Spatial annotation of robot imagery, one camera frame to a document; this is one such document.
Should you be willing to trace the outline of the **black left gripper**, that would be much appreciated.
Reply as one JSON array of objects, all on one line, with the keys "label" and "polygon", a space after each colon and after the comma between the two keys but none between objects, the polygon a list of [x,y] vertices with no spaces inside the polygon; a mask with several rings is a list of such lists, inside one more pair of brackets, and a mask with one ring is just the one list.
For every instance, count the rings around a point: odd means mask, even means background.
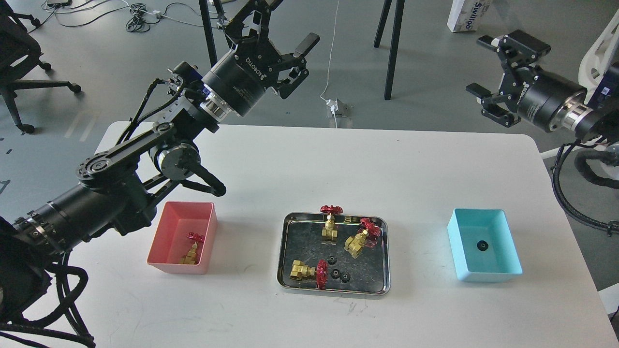
[{"label": "black left gripper", "polygon": [[281,0],[250,0],[223,32],[232,48],[203,78],[201,110],[211,117],[245,116],[267,89],[287,99],[308,77],[307,54],[320,37],[309,33],[285,55],[269,40],[272,11]]}]

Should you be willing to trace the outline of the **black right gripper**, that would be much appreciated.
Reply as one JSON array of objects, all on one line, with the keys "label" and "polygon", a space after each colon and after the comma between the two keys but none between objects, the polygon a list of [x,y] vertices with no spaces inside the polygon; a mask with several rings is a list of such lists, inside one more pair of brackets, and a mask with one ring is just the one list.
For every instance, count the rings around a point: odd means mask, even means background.
[{"label": "black right gripper", "polygon": [[587,89],[536,66],[550,53],[549,44],[521,29],[497,38],[481,36],[477,44],[495,51],[502,68],[500,92],[491,93],[477,83],[466,86],[466,91],[478,98],[483,116],[507,128],[523,118],[544,132],[561,127],[575,133],[590,132],[593,109],[584,103]]}]

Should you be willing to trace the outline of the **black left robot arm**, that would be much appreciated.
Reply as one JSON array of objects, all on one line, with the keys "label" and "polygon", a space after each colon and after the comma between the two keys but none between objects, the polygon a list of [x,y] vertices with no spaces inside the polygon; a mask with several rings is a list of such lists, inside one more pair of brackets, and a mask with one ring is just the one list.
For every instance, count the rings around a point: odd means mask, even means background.
[{"label": "black left robot arm", "polygon": [[[70,266],[81,242],[109,229],[127,235],[150,226],[159,202],[176,187],[216,197],[225,185],[203,165],[195,138],[216,132],[227,116],[245,116],[266,91],[285,99],[308,76],[307,54],[319,42],[309,33],[294,52],[281,54],[269,39],[279,0],[250,0],[234,18],[218,12],[229,51],[212,55],[212,68],[199,73],[187,62],[172,79],[150,84],[135,117],[116,145],[84,160],[79,184],[11,223],[1,220],[1,335],[39,348],[16,333],[42,335],[93,348],[75,301],[88,281]],[[169,86],[172,97],[149,113],[143,109],[154,88]]]}]

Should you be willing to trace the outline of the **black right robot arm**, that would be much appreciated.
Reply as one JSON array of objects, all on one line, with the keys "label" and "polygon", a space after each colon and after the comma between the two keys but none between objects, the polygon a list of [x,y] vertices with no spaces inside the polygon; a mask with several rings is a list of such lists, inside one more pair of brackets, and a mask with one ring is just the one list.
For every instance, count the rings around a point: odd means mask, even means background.
[{"label": "black right robot arm", "polygon": [[480,103],[482,115],[507,128],[525,120],[547,133],[559,129],[573,132],[575,140],[559,148],[551,171],[555,197],[577,222],[608,236],[617,235],[617,220],[596,220],[569,203],[561,189],[560,173],[578,147],[574,165],[580,175],[599,187],[618,189],[617,179],[599,176],[590,167],[591,160],[606,167],[618,165],[618,98],[610,97],[599,107],[588,106],[584,86],[539,66],[550,46],[520,29],[497,38],[484,35],[477,44],[496,53],[502,68],[497,92],[476,83],[466,87]]}]

